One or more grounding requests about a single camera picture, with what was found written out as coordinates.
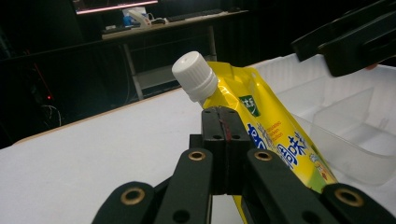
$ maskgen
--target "screw hole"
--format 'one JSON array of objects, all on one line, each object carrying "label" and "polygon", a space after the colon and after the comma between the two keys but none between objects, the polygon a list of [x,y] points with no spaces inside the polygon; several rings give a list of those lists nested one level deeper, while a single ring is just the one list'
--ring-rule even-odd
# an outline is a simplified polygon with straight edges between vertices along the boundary
[{"label": "screw hole", "polygon": [[352,194],[350,194],[350,193],[343,192],[343,193],[341,193],[341,196],[342,196],[343,198],[347,199],[348,201],[353,202],[353,203],[355,203],[355,202],[358,201],[358,200],[357,200]]},{"label": "screw hole", "polygon": [[193,151],[189,154],[189,158],[192,161],[201,161],[206,157],[204,152],[201,151]]},{"label": "screw hole", "polygon": [[313,212],[305,211],[303,212],[303,220],[309,224],[320,224],[320,218]]},{"label": "screw hole", "polygon": [[173,219],[176,223],[186,223],[190,220],[190,214],[185,210],[178,210],[174,213]]},{"label": "screw hole", "polygon": [[139,194],[140,193],[138,191],[131,191],[125,195],[125,198],[128,200],[133,200],[133,199],[138,198]]},{"label": "screw hole", "polygon": [[257,160],[260,161],[270,161],[272,159],[271,154],[264,151],[258,151],[254,153],[254,156],[256,157]]}]

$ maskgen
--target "green label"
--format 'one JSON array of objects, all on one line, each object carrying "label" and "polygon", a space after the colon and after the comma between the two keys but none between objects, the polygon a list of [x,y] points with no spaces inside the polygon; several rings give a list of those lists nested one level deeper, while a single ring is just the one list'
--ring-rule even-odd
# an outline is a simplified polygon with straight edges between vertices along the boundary
[{"label": "green label", "polygon": [[248,109],[248,111],[250,111],[250,113],[254,117],[258,117],[260,115],[259,108],[257,108],[253,96],[251,95],[241,96],[239,97],[239,99],[242,101],[242,103],[245,105],[245,107]]}]

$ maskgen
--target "desk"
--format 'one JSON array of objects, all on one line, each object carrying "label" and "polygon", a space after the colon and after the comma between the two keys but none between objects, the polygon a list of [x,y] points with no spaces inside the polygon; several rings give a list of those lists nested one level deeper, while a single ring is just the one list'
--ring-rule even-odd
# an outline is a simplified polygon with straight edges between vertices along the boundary
[{"label": "desk", "polygon": [[[206,26],[206,29],[207,29],[209,49],[210,49],[210,55],[209,55],[208,60],[215,62],[217,60],[217,53],[216,53],[215,35],[214,35],[214,31],[213,31],[213,23],[217,22],[219,20],[228,20],[230,18],[234,18],[235,16],[244,15],[246,13],[248,13],[248,12],[245,10],[239,11],[239,12],[232,12],[232,13],[223,12],[223,13],[220,13],[217,15],[210,15],[210,16],[205,16],[205,17],[200,17],[200,18],[194,18],[193,20],[174,21],[174,22],[168,22],[166,24],[153,24],[148,29],[132,28],[131,30],[127,30],[127,31],[102,35],[102,38],[104,40],[107,40],[107,39],[120,38],[120,37],[133,37],[136,35],[150,35],[150,34],[155,34],[155,33],[159,33],[159,32],[166,32],[166,31],[171,31],[174,29],[180,29],[180,28],[188,27],[188,26],[204,25],[204,26]],[[142,100],[144,98],[144,96],[143,96],[140,82],[137,78],[137,73],[134,68],[134,62],[133,62],[132,56],[131,56],[132,52],[129,49],[128,44],[125,44],[125,43],[122,44],[122,49],[124,51],[125,57],[128,62],[128,67],[129,67],[132,79],[134,81],[134,88],[136,89],[137,97],[139,100]]]}]

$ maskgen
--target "white screw cap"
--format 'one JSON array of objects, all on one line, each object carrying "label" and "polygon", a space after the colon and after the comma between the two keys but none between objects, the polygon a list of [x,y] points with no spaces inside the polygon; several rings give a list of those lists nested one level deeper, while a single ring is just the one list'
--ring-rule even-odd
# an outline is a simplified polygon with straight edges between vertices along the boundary
[{"label": "white screw cap", "polygon": [[172,73],[193,102],[206,99],[218,87],[218,78],[197,51],[181,56],[172,66]]}]

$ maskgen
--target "cable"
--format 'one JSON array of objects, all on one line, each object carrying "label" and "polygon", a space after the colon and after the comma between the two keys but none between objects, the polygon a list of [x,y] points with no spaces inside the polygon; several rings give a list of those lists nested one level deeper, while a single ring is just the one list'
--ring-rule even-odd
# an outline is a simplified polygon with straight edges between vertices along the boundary
[{"label": "cable", "polygon": [[59,110],[53,105],[42,105],[42,107],[48,107],[49,108],[49,118],[52,117],[52,109],[55,109],[58,112],[59,127],[61,127],[62,126],[61,112],[59,112]]}]

